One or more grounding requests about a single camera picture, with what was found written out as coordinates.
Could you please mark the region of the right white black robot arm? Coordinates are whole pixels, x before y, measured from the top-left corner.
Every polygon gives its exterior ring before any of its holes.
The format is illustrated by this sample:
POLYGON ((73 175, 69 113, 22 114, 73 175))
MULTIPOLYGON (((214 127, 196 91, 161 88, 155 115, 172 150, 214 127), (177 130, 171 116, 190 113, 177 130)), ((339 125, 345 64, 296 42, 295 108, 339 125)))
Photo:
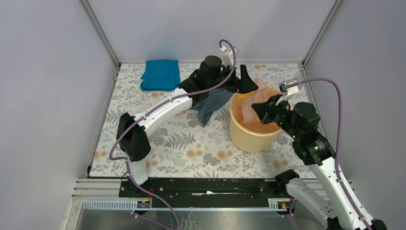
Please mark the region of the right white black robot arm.
POLYGON ((320 117, 315 107, 299 102, 291 109, 288 102, 279 102, 280 98, 278 94, 251 107, 261 123, 274 122, 293 138, 295 154, 316 176, 328 200, 311 190, 293 170, 276 176, 275 193, 296 198, 326 230, 385 230, 385 223, 366 211, 336 165, 337 154, 317 130, 320 117))

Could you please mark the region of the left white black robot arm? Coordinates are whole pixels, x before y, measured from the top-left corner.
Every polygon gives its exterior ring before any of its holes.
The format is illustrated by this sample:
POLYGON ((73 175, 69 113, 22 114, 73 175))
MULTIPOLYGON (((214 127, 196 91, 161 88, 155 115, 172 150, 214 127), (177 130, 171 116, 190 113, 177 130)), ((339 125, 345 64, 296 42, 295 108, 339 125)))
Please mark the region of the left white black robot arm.
POLYGON ((151 151, 149 138, 160 125, 198 103, 206 105, 211 102, 210 96, 217 89, 232 94, 246 94, 258 89, 246 66, 240 65, 239 69, 240 76, 237 76, 233 65, 226 66, 217 56, 207 56, 198 69, 154 107, 135 116, 121 115, 116 140, 126 154, 124 159, 132 182, 130 191, 135 196, 142 197, 148 192, 146 157, 151 151))

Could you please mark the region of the yellow round trash bin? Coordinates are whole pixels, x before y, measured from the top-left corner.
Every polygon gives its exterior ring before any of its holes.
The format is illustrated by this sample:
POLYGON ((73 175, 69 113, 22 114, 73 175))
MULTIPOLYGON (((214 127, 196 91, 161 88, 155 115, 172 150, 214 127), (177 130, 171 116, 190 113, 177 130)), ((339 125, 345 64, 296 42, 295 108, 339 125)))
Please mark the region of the yellow round trash bin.
POLYGON ((247 94, 235 94, 230 105, 229 134, 233 144, 242 151, 260 152, 267 149, 282 131, 275 123, 262 124, 253 103, 266 102, 279 94, 268 86, 247 94))

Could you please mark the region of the grey crumpled shirt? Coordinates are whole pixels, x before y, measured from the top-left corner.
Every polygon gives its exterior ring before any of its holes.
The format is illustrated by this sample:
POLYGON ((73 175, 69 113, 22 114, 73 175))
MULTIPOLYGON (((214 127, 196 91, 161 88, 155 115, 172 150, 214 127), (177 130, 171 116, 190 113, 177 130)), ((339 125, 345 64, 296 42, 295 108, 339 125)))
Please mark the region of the grey crumpled shirt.
MULTIPOLYGON (((210 78, 208 75, 200 75, 195 70, 187 79, 183 80, 179 88, 184 89, 187 93, 198 92, 209 89, 217 85, 221 79, 210 78)), ((225 88, 216 88, 209 92, 190 96, 192 98, 192 110, 197 111, 197 117, 205 127, 211 119, 213 113, 222 108, 233 96, 225 88)))

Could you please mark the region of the folded blue cloth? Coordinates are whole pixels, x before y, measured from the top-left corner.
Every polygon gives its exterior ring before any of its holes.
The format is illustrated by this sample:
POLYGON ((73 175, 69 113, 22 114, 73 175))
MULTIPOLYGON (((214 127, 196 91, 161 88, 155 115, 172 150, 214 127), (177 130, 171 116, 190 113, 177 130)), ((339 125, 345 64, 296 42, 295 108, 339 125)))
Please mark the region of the folded blue cloth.
POLYGON ((170 92, 180 84, 180 69, 178 60, 148 60, 140 85, 143 91, 170 92))

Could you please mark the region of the floral patterned table mat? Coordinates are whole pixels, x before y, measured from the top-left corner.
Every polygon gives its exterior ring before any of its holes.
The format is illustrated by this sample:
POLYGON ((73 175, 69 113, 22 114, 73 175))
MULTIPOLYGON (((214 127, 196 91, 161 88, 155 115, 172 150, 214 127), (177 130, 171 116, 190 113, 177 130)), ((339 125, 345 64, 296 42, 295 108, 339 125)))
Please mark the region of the floral patterned table mat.
MULTIPOLYGON (((135 115, 165 99, 167 92, 145 92, 140 88, 144 64, 123 64, 107 109, 90 177, 121 177, 123 160, 112 161, 109 153, 116 141, 119 117, 135 115)), ((229 136, 230 103, 215 111, 206 126, 197 112, 186 110, 161 125, 151 137, 146 168, 151 177, 273 178, 292 169, 302 178, 313 178, 295 155, 291 138, 281 132, 264 151, 247 153, 238 149, 229 136)))

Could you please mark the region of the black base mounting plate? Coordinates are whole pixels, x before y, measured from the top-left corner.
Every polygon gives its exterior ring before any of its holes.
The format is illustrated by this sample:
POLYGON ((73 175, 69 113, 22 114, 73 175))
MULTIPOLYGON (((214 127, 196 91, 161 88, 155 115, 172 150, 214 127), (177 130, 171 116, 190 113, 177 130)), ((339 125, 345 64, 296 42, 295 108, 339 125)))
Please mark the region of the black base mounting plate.
POLYGON ((270 199, 283 205, 292 202, 282 184, 274 179, 206 179, 206 178, 149 178, 140 188, 131 181, 121 181, 120 198, 157 199, 164 204, 175 198, 195 197, 270 199))

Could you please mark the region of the right aluminium corner post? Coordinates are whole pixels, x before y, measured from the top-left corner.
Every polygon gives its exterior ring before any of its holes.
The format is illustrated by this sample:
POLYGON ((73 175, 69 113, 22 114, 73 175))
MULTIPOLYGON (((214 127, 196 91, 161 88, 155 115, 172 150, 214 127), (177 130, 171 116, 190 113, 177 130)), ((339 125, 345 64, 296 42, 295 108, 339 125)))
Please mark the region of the right aluminium corner post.
POLYGON ((333 6, 331 7, 329 13, 327 14, 327 17, 325 18, 320 30, 318 31, 313 43, 311 44, 306 56, 304 57, 302 61, 303 66, 307 66, 308 63, 310 62, 313 54, 315 53, 319 43, 321 42, 324 34, 326 33, 329 25, 333 21, 335 15, 337 14, 338 10, 340 9, 342 3, 344 0, 335 0, 333 6))

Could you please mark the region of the aluminium corner post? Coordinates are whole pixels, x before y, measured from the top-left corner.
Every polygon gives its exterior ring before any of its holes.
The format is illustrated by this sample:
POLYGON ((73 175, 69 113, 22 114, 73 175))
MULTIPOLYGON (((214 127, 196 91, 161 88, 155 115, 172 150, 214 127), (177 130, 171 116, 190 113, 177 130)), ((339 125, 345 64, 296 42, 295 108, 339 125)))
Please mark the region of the aluminium corner post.
POLYGON ((320 30, 318 31, 313 43, 311 44, 306 56, 304 57, 302 61, 303 66, 307 66, 308 63, 310 62, 313 54, 315 53, 319 43, 321 42, 324 34, 326 33, 329 25, 333 21, 335 15, 337 14, 338 10, 340 9, 342 3, 344 0, 335 0, 333 6, 331 7, 329 13, 327 14, 327 17, 325 18, 320 30))
POLYGON ((101 43, 103 44, 105 50, 107 51, 107 54, 109 55, 111 61, 115 65, 117 69, 120 69, 121 67, 121 62, 116 55, 110 41, 107 38, 106 33, 104 32, 102 25, 100 24, 90 2, 88 0, 79 0, 80 4, 82 5, 90 23, 92 24, 93 28, 95 29, 95 32, 97 36, 99 37, 101 43))

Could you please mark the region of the left aluminium corner post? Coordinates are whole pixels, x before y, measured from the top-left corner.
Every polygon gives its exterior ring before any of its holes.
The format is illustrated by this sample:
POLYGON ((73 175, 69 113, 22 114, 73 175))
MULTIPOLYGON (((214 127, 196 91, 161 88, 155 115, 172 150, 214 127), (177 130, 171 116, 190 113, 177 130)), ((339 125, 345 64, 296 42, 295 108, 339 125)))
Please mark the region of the left aluminium corner post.
POLYGON ((106 33, 104 32, 102 25, 100 24, 90 2, 88 0, 79 0, 80 4, 82 5, 90 23, 92 24, 93 28, 95 29, 95 32, 97 36, 99 37, 101 43, 103 44, 105 50, 107 51, 107 54, 109 55, 111 61, 115 65, 117 69, 120 69, 121 67, 121 62, 116 55, 110 41, 107 38, 106 33))

